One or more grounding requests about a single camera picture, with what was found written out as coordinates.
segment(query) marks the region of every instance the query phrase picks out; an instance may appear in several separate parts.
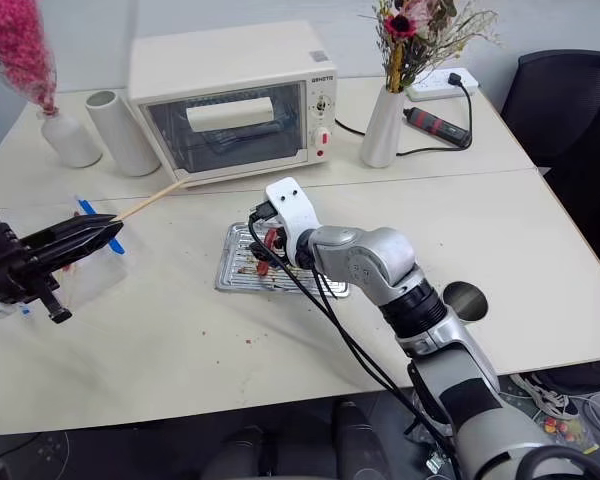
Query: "white vase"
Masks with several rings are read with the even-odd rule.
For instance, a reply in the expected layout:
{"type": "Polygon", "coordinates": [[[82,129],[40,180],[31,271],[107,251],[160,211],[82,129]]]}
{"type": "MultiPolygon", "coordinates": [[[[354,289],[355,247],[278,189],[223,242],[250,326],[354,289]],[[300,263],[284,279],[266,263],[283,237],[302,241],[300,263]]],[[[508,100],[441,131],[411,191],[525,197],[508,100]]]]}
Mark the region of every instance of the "white vase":
{"type": "Polygon", "coordinates": [[[360,158],[374,168],[391,164],[398,152],[404,93],[389,93],[383,85],[362,141],[360,158]]]}
{"type": "Polygon", "coordinates": [[[70,167],[88,167],[102,157],[102,150],[89,132],[75,118],[59,112],[42,114],[40,132],[58,153],[60,161],[70,167]]]}
{"type": "Polygon", "coordinates": [[[109,90],[94,93],[87,99],[86,108],[122,173],[140,177],[160,166],[140,126],[117,93],[109,90]]]}

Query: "wall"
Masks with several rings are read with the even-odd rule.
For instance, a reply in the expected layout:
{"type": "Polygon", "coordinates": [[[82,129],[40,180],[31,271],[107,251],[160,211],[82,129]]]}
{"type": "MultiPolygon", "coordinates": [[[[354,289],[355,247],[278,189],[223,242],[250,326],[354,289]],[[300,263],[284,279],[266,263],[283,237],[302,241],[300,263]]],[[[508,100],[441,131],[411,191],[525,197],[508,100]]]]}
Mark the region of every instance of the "wall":
{"type": "MultiPolygon", "coordinates": [[[[124,86],[134,35],[299,18],[318,30],[340,76],[378,75],[375,24],[367,18],[373,1],[40,0],[64,91],[124,86]]],[[[518,56],[551,48],[600,50],[600,0],[482,0],[480,5],[499,12],[501,46],[477,40],[451,63],[468,67],[496,108],[506,97],[518,56]]],[[[17,104],[8,97],[0,91],[0,131],[10,125],[17,104]]]]}

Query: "shoe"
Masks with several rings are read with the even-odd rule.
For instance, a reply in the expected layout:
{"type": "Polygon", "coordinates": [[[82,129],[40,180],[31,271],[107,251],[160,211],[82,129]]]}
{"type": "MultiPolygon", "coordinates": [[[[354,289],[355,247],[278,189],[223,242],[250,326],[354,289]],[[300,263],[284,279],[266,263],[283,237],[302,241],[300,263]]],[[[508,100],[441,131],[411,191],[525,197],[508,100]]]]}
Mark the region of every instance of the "shoe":
{"type": "Polygon", "coordinates": [[[533,373],[511,375],[510,378],[531,395],[536,406],[547,415],[560,420],[578,418],[578,407],[569,400],[569,396],[549,390],[533,373]]]}

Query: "toaster oven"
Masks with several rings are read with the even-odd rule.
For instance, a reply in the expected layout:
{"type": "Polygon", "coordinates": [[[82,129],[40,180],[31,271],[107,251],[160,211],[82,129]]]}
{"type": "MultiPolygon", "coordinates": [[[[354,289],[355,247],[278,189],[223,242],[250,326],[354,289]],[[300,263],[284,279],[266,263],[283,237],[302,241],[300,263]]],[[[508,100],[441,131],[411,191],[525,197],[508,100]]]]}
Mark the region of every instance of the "toaster oven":
{"type": "Polygon", "coordinates": [[[329,159],[336,68],[306,22],[136,39],[128,95],[186,186],[329,159]]]}

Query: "foil tray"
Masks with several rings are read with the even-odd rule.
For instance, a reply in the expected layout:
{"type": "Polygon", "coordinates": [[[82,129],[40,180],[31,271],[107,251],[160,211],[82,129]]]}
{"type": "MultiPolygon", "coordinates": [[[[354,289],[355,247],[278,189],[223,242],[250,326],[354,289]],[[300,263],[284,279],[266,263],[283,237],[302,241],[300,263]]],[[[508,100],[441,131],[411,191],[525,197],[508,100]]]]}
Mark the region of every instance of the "foil tray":
{"type": "MultiPolygon", "coordinates": [[[[277,223],[264,223],[254,226],[258,236],[264,239],[270,228],[277,228],[277,223]]],[[[230,292],[284,292],[302,293],[286,273],[280,268],[269,267],[269,272],[261,277],[256,273],[258,260],[253,256],[249,245],[253,242],[249,229],[245,223],[234,223],[229,227],[227,238],[224,242],[220,267],[216,276],[216,288],[230,292]]],[[[293,266],[289,269],[298,277],[298,280],[314,295],[320,293],[309,270],[302,270],[293,266]]],[[[336,297],[349,295],[349,284],[333,282],[327,279],[327,284],[336,297]]]]}

